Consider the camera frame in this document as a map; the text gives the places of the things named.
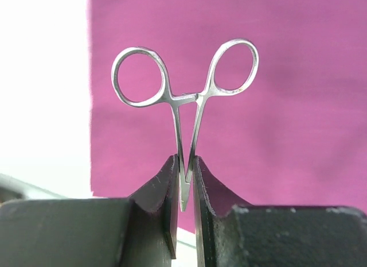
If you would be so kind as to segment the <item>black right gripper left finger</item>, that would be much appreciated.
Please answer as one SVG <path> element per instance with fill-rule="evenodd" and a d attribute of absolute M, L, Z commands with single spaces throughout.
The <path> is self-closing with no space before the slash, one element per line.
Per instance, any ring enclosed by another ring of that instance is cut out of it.
<path fill-rule="evenodd" d="M 128 260 L 173 260 L 177 250 L 177 155 L 131 196 L 132 213 L 127 229 Z"/>

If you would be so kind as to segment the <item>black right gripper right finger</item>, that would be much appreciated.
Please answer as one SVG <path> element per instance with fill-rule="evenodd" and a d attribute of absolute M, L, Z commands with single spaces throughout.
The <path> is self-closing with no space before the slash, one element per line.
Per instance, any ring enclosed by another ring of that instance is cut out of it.
<path fill-rule="evenodd" d="M 202 157 L 193 164 L 194 217 L 198 266 L 245 266 L 233 207 L 252 204 L 239 197 L 209 170 Z"/>

